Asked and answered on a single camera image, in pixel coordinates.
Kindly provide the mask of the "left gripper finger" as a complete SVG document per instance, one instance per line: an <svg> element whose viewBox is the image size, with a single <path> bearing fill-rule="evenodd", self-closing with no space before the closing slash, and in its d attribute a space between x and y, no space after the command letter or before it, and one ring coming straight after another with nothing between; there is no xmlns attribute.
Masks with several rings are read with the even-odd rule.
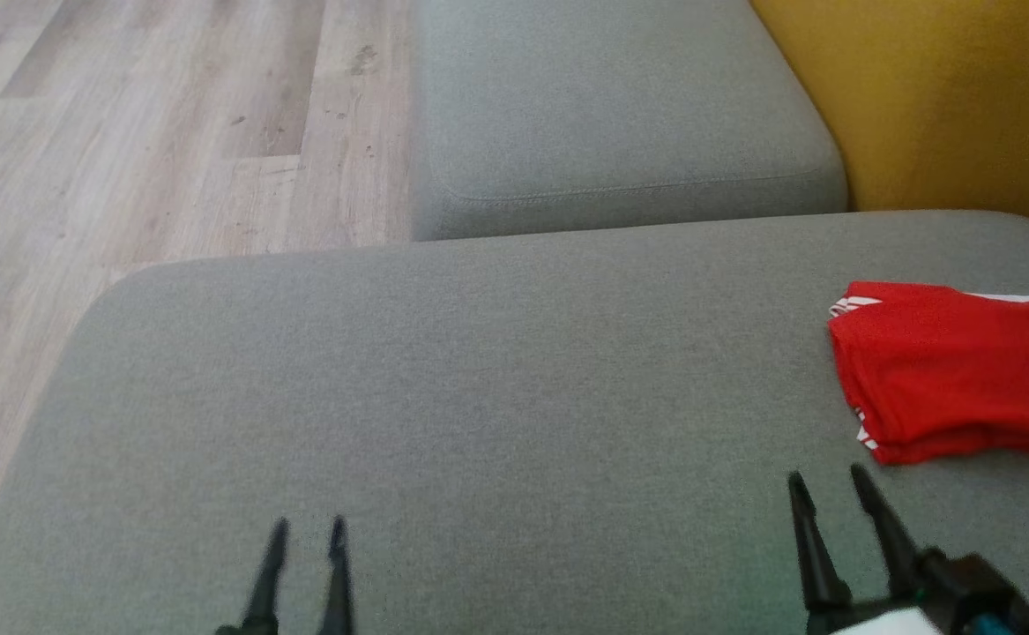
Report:
<svg viewBox="0 0 1029 635"><path fill-rule="evenodd" d="M288 531L288 519L278 519L269 535L263 562L257 568L241 622L221 624L215 634L278 634L278 583L285 565Z"/></svg>
<svg viewBox="0 0 1029 635"><path fill-rule="evenodd" d="M327 554L330 576L327 586L327 603L317 634L355 634L354 602L350 579L347 522L344 516L333 519L330 545Z"/></svg>

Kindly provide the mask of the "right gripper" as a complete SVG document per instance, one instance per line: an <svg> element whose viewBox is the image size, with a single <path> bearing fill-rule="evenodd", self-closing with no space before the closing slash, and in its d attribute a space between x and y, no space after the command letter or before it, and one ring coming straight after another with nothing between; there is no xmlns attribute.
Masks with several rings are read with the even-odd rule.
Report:
<svg viewBox="0 0 1029 635"><path fill-rule="evenodd" d="M816 507L800 473L787 477L807 634L933 634L932 598L924 598L920 551L862 465L850 466L860 507L876 531L886 588L893 599L852 604L852 591L836 572L816 521Z"/></svg>

